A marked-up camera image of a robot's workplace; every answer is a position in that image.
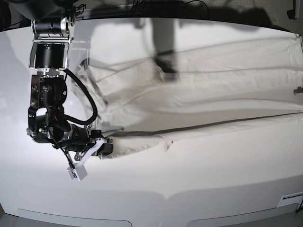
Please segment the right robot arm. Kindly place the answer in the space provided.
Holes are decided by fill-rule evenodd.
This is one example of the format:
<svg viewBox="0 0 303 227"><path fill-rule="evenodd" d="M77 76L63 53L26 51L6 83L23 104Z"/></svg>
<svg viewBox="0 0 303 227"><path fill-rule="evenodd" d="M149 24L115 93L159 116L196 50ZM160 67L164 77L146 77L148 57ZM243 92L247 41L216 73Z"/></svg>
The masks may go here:
<svg viewBox="0 0 303 227"><path fill-rule="evenodd" d="M72 0L25 0L20 12L31 20L34 35L29 67L31 78L28 109L28 135L37 143L51 143L65 154L75 152L76 161L84 155L103 157L112 154L113 144L103 139L100 130L90 129L98 111L83 83L68 68L68 51L74 39L76 8ZM87 97L92 116L79 120L64 112L67 98L66 77L71 77Z"/></svg>

